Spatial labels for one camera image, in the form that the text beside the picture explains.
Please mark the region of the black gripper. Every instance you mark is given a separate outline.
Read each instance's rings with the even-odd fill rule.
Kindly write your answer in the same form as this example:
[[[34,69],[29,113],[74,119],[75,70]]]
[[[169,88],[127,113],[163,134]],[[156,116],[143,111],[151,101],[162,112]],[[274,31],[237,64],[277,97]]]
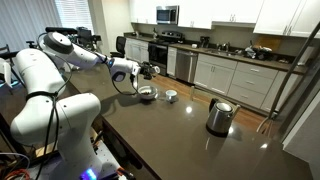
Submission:
[[[143,62],[140,64],[140,73],[146,80],[152,79],[152,68],[153,66],[149,62]]]

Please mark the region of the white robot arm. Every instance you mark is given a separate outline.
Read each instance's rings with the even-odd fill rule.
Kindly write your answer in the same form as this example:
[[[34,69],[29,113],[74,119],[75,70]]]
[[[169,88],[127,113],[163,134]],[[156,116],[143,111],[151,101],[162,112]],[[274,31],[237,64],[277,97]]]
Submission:
[[[106,161],[96,154],[90,140],[91,125],[101,110],[100,100],[92,93],[60,97],[67,84],[59,72],[62,65],[90,69],[98,63],[107,66],[116,82],[126,75],[135,78],[142,74],[150,79],[160,71],[148,62],[89,51],[58,32],[46,33],[37,48],[23,49],[16,55],[15,65],[27,96],[10,131],[22,144],[57,144],[61,161],[49,173],[49,180],[99,180],[105,176]]]

